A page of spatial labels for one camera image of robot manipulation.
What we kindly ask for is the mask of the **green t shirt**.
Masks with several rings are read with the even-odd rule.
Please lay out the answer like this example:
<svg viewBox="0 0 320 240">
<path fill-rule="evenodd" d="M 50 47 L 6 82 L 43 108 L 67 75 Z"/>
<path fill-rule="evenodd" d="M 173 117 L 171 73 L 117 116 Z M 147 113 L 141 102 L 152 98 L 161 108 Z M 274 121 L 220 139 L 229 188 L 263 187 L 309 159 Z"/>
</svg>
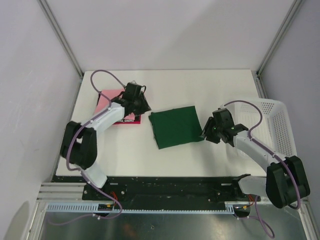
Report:
<svg viewBox="0 0 320 240">
<path fill-rule="evenodd" d="M 148 119 L 160 150 L 204 140 L 201 137 L 202 128 L 194 105 L 151 112 Z"/>
</svg>

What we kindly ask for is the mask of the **red t shirt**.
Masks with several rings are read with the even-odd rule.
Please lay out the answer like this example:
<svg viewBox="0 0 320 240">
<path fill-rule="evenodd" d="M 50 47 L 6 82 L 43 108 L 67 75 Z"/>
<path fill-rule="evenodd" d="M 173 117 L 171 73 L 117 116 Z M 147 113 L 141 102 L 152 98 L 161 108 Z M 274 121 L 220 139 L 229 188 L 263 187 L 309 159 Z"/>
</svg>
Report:
<svg viewBox="0 0 320 240">
<path fill-rule="evenodd" d="M 124 117 L 121 120 L 118 120 L 113 125 L 139 125 L 141 123 L 141 116 L 134 115 L 133 113 Z"/>
</svg>

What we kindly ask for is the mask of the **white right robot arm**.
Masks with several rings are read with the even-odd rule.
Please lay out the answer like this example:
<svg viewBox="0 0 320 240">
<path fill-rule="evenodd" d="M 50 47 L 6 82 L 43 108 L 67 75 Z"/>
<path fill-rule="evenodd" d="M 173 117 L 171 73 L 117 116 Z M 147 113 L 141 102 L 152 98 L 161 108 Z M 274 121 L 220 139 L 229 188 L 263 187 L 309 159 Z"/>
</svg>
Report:
<svg viewBox="0 0 320 240">
<path fill-rule="evenodd" d="M 290 207 L 298 210 L 302 199 L 311 191 L 302 160 L 293 156 L 283 156 L 271 150 L 243 124 L 235 124 L 232 114 L 226 108 L 212 113 L 202 130 L 201 136 L 212 143 L 224 142 L 244 152 L 266 173 L 265 177 L 243 174 L 233 179 L 231 196 L 242 201 L 250 195 L 266 197 L 282 209 Z"/>
</svg>

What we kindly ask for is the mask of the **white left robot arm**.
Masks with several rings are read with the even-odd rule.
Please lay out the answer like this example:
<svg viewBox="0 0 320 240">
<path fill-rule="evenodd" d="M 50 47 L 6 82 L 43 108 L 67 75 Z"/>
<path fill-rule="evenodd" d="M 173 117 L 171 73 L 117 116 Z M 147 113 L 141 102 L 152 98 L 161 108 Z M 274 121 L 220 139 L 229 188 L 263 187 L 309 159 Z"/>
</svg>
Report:
<svg viewBox="0 0 320 240">
<path fill-rule="evenodd" d="M 83 122 L 70 121 L 65 127 L 60 156 L 66 160 L 69 171 L 81 173 L 87 183 L 94 186 L 93 194 L 100 200 L 110 196 L 111 188 L 105 184 L 108 177 L 97 162 L 98 138 L 114 123 L 134 114 L 141 116 L 151 110 L 145 85 L 129 82 L 117 96 L 110 99 L 101 91 L 100 98 L 108 104 Z"/>
</svg>

